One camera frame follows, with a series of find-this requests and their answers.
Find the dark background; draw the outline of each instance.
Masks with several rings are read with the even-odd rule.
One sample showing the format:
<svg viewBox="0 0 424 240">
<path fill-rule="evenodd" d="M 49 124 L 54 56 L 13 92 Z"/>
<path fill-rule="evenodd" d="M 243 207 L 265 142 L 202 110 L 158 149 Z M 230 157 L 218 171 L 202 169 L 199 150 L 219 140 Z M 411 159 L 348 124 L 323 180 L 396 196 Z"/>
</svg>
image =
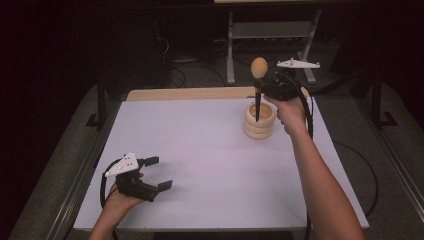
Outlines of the dark background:
<svg viewBox="0 0 424 240">
<path fill-rule="evenodd" d="M 134 2 L 126 4 L 155 4 Z M 94 3 L 111 7 L 108 1 Z M 165 87 L 169 66 L 159 57 L 163 46 L 155 41 L 158 31 L 174 46 L 211 59 L 213 39 L 226 37 L 225 11 L 140 11 L 111 17 L 84 11 L 92 6 L 76 1 L 0 0 L 1 239 L 9 235 L 75 109 L 100 76 L 111 97 L 134 88 Z M 315 40 L 343 40 L 335 72 L 348 74 L 371 59 L 424 126 L 419 9 L 405 1 L 328 8 Z M 257 9 L 246 8 L 238 16 L 241 20 L 282 16 L 278 8 L 266 11 L 258 14 Z"/>
</svg>

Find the floor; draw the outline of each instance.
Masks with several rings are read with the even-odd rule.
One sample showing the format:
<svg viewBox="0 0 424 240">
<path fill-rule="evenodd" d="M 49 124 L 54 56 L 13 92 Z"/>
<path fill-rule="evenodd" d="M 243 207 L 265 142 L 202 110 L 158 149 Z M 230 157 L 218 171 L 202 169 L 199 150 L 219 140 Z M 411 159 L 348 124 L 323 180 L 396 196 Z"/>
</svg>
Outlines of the floor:
<svg viewBox="0 0 424 240">
<path fill-rule="evenodd" d="M 272 70 L 275 61 L 290 59 L 301 46 L 298 42 L 283 48 L 252 49 L 249 46 L 261 45 L 250 42 L 239 44 L 240 49 L 235 56 L 236 86 L 251 85 L 250 62 L 256 56 L 264 56 Z M 297 72 L 298 79 L 310 92 L 342 77 L 329 72 L 337 47 L 337 43 L 329 42 L 316 43 L 312 48 L 309 61 L 321 64 L 320 69 L 314 70 L 317 84 L 309 85 L 302 72 Z M 218 51 L 213 62 L 204 62 L 185 53 L 174 60 L 176 70 L 171 72 L 170 88 L 226 85 L 225 51 Z M 367 213 L 370 228 L 364 230 L 366 237 L 376 240 L 421 239 L 424 236 L 424 218 L 417 211 L 419 207 L 411 201 L 413 196 L 408 184 L 405 184 L 405 176 L 400 176 L 399 172 L 406 172 L 416 189 L 424 192 L 423 129 L 405 110 L 397 93 L 387 85 L 383 85 L 382 112 L 390 112 L 398 126 L 377 129 L 369 117 L 370 93 L 362 99 L 350 95 L 355 81 L 353 79 L 326 95 L 316 96 L 316 102 L 349 180 Z M 87 127 L 89 117 L 97 113 L 95 86 L 87 92 L 10 239 L 87 239 L 89 233 L 72 229 L 72 223 L 94 172 L 93 163 L 107 140 L 119 104 L 116 100 L 108 102 L 108 118 L 101 131 Z M 118 235 L 120 239 L 154 238 L 154 233 L 118 231 Z M 296 240 L 303 239 L 304 232 L 295 231 L 293 235 Z"/>
</svg>

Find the hand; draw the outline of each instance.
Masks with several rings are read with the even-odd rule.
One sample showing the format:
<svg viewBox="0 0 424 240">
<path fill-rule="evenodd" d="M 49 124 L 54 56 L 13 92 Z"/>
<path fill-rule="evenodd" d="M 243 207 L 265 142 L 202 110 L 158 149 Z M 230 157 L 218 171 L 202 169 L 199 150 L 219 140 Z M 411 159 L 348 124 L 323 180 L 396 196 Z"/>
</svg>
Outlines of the hand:
<svg viewBox="0 0 424 240">
<path fill-rule="evenodd" d="M 123 212 L 126 214 L 131 208 L 142 202 L 144 202 L 144 200 L 121 194 L 117 189 L 116 183 L 114 183 L 110 188 L 104 209 L 110 208 L 113 209 L 112 211 Z"/>
<path fill-rule="evenodd" d="M 97 222 L 94 225 L 89 239 L 109 240 L 112 236 L 113 230 L 118 226 L 122 219 L 124 219 L 127 213 L 134 206 L 142 202 L 144 202 L 144 200 L 121 194 L 117 189 L 116 183 L 114 183 L 110 188 L 105 206 L 99 216 L 99 219 L 97 219 Z"/>
<path fill-rule="evenodd" d="M 292 136 L 298 131 L 307 131 L 305 110 L 300 98 L 297 97 L 288 101 L 279 101 L 265 95 L 264 99 L 277 107 L 277 117 L 284 125 L 284 130 L 287 134 Z"/>
</svg>

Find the stacked wooden rings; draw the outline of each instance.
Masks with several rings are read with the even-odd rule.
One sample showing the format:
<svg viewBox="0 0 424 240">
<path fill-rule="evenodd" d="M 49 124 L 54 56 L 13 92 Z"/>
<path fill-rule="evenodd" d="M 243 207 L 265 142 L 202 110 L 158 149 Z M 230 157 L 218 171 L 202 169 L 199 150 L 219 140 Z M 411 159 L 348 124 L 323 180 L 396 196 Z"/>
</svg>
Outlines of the stacked wooden rings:
<svg viewBox="0 0 424 240">
<path fill-rule="evenodd" d="M 265 139 L 272 133 L 276 112 L 267 103 L 261 103 L 259 120 L 256 122 L 255 103 L 251 103 L 244 115 L 244 132 L 253 139 Z"/>
</svg>

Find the table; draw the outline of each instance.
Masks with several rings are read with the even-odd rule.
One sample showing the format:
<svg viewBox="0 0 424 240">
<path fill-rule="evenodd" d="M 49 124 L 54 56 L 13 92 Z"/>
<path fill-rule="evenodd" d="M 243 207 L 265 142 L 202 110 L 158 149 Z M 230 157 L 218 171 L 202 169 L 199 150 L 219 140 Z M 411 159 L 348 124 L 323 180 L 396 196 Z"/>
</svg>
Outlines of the table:
<svg viewBox="0 0 424 240">
<path fill-rule="evenodd" d="M 74 228 L 90 230 L 101 212 L 100 176 L 123 154 L 159 156 L 142 168 L 143 181 L 174 180 L 153 203 L 136 206 L 118 228 L 136 231 L 295 230 L 306 208 L 291 142 L 275 122 L 273 134 L 253 140 L 242 131 L 253 87 L 132 91 L 119 110 Z M 368 222 L 343 170 L 317 106 L 315 141 L 350 199 Z M 113 183 L 108 180 L 106 189 Z"/>
</svg>

